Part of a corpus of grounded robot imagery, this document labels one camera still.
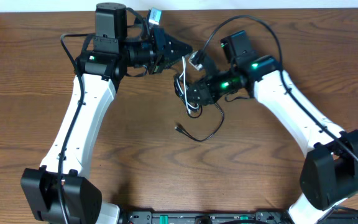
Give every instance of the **table top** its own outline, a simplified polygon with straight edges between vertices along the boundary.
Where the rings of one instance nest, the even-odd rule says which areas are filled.
[[[271,24],[297,87],[345,130],[358,129],[358,9],[164,11],[162,26],[196,50],[218,24],[238,14]],[[263,27],[236,20],[209,46],[222,70],[229,65],[219,39],[241,29],[259,54],[277,56]],[[26,167],[38,168],[70,100],[73,68],[59,37],[92,31],[94,12],[0,13],[0,223],[37,223],[20,178]],[[67,42],[78,55],[82,39]],[[203,72],[189,68],[188,74],[197,80]],[[226,114],[222,128],[209,141],[194,142],[174,130],[175,122],[202,138],[221,118],[214,106],[206,106],[199,119],[187,117],[174,93],[173,75],[166,70],[121,82],[91,166],[90,181],[103,200],[124,208],[203,212],[293,204],[301,194],[304,158],[277,118],[255,100],[221,100]],[[344,205],[358,208],[358,194]]]

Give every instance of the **led light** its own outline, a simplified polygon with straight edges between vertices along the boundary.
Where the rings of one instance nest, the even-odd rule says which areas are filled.
[[[224,82],[224,83],[222,83],[222,88],[226,88],[226,87],[228,87],[229,86],[229,83],[228,82]]]

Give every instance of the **wooden surface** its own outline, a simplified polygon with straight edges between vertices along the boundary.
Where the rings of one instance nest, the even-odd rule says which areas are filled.
[[[162,25],[199,49],[220,22],[237,14],[271,24],[298,88],[335,123],[358,129],[358,9],[167,11]],[[277,56],[261,26],[234,21],[209,48],[220,69],[228,64],[219,39],[240,29],[261,55]],[[0,223],[37,223],[20,178],[26,167],[38,168],[70,100],[73,68],[59,36],[93,30],[93,12],[0,14]],[[78,55],[82,40],[68,42]],[[188,72],[193,80],[203,74]],[[167,70],[123,79],[93,154],[90,181],[103,199],[157,211],[246,211],[293,204],[301,194],[303,155],[275,116],[255,100],[222,100],[222,128],[207,142],[193,142],[174,130],[175,122],[201,138],[219,123],[219,112],[207,106],[200,119],[188,118],[172,76]],[[358,194],[345,205],[358,208]]]

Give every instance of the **wood grain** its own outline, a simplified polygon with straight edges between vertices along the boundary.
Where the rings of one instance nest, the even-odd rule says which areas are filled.
[[[358,129],[358,9],[166,11],[162,25],[199,49],[220,22],[237,14],[271,24],[298,88],[334,122]],[[0,14],[0,223],[37,223],[20,177],[46,155],[70,99],[73,69],[59,36],[93,29],[93,12]],[[220,69],[228,64],[218,40],[240,29],[261,55],[277,56],[267,31],[238,20],[209,46]],[[68,40],[73,55],[81,42]],[[193,80],[203,75],[188,72]],[[294,203],[303,155],[274,115],[254,100],[222,102],[221,130],[210,141],[193,142],[173,129],[175,122],[202,137],[219,113],[211,106],[200,119],[189,119],[174,94],[173,74],[123,79],[94,149],[91,181],[103,199],[126,208],[206,212]],[[345,205],[358,208],[358,194]]]

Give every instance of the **wooden table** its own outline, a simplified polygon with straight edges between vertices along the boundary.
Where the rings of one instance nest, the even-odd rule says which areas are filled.
[[[162,26],[200,49],[219,23],[238,14],[271,24],[297,87],[335,123],[358,129],[358,9],[166,11]],[[266,30],[234,21],[209,47],[222,70],[229,65],[219,39],[241,29],[261,55],[277,56]],[[38,168],[70,100],[73,68],[59,36],[92,31],[93,12],[0,14],[0,223],[37,223],[20,178],[26,167]],[[68,40],[73,55],[81,44],[81,39]],[[203,75],[193,68],[188,73],[192,80]],[[156,211],[228,212],[293,204],[301,194],[304,158],[276,117],[255,100],[221,100],[226,120],[217,135],[204,143],[191,141],[174,130],[175,122],[201,138],[219,123],[219,112],[207,106],[201,118],[187,117],[173,90],[173,74],[123,79],[93,154],[90,181],[103,199]],[[358,194],[345,205],[358,208]]]

